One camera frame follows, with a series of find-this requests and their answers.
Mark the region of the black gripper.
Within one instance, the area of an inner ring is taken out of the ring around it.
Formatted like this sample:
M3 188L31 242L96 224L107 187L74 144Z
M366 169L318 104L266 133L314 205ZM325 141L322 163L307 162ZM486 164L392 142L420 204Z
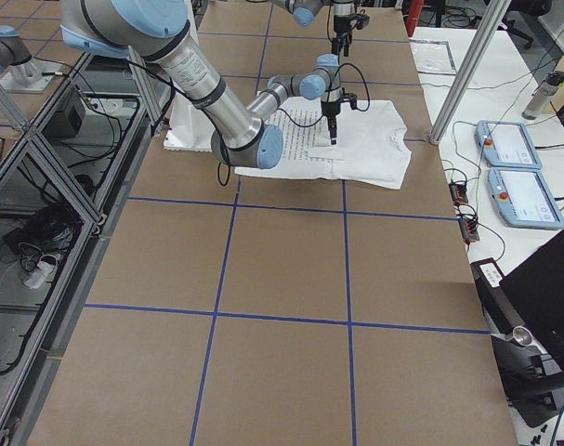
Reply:
M341 112L341 100L321 101L321 114L327 117L327 125L331 145L337 142L337 120L336 116Z
M341 39L340 52L343 56L349 55L350 48L350 36L352 25L350 15L334 15L333 29L335 36L331 40L332 43L332 53L334 55L339 54L339 40Z

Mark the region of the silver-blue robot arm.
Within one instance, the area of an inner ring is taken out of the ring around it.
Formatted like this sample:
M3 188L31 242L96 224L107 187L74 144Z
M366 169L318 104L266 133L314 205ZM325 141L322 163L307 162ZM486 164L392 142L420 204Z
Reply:
M114 59L124 59L134 49L145 61L160 65L214 125L211 150L223 164L274 167L282 157L283 134L266 121L290 97L318 99L330 141L336 142L341 88L333 54L319 56L313 72L271 78L268 88L244 106L191 37L185 2L64 1L61 14L67 45Z
M308 27L326 9L326 39L336 56L349 56L353 32L364 28L369 20L366 14L358 12L359 1L274 0L271 3L289 13L302 27Z

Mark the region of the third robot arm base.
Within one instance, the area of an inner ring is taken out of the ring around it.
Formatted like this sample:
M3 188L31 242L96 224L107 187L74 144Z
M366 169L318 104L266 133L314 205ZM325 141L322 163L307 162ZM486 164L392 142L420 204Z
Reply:
M36 59L17 30L0 25L0 85L13 93L42 93L57 76L62 64Z

